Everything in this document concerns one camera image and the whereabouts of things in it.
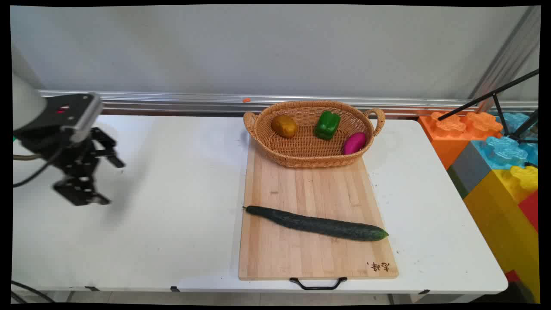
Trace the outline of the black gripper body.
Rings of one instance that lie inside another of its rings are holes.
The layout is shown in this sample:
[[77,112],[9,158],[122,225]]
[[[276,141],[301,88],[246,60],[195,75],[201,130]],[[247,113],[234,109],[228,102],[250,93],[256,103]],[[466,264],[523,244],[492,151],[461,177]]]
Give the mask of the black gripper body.
[[57,167],[67,177],[92,178],[99,159],[94,141],[102,141],[102,130],[93,127],[80,143],[70,141],[72,131],[63,131],[58,126],[20,131],[16,138],[32,153],[39,154]]

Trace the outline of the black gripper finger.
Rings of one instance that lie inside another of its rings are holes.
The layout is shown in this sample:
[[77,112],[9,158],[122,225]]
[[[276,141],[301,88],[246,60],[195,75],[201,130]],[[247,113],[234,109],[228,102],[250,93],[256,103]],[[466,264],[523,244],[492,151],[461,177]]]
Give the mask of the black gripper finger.
[[111,203],[110,199],[96,191],[95,179],[91,176],[65,175],[60,181],[53,184],[53,190],[75,206]]
[[108,161],[117,168],[126,167],[126,164],[119,159],[116,153],[116,141],[99,127],[91,129],[91,139],[99,143],[103,149],[97,149],[92,152],[95,157],[106,157]]

